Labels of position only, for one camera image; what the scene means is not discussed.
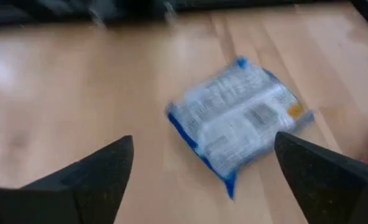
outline wooden table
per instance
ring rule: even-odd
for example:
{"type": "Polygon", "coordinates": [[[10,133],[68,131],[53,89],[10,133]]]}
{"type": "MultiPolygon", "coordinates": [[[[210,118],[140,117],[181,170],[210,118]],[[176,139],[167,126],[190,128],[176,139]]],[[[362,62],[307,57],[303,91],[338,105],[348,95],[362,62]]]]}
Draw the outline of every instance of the wooden table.
{"type": "Polygon", "coordinates": [[[22,186],[132,134],[118,223],[306,223],[274,153],[243,168],[233,202],[164,115],[169,100],[236,55],[315,111],[301,138],[366,153],[368,24],[349,3],[203,12],[109,31],[26,27],[0,30],[0,186],[22,186]]]}

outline yellow label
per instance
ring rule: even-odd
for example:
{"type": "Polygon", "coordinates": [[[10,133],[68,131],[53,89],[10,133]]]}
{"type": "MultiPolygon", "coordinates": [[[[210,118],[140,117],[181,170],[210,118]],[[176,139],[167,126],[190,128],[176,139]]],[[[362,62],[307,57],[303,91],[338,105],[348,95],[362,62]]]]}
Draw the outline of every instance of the yellow label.
{"type": "Polygon", "coordinates": [[[293,118],[293,119],[299,119],[303,114],[304,114],[304,110],[303,107],[301,106],[301,104],[297,103],[293,106],[291,106],[288,109],[288,114],[293,118]]]}

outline blue and white package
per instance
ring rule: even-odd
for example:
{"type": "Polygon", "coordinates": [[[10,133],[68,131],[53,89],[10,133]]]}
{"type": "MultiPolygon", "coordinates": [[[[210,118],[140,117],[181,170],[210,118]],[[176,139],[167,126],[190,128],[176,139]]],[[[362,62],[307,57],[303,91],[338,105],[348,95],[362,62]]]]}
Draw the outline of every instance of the blue and white package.
{"type": "Polygon", "coordinates": [[[242,165],[271,151],[278,131],[294,132],[313,120],[277,78],[245,58],[170,103],[167,115],[231,199],[242,165]]]}

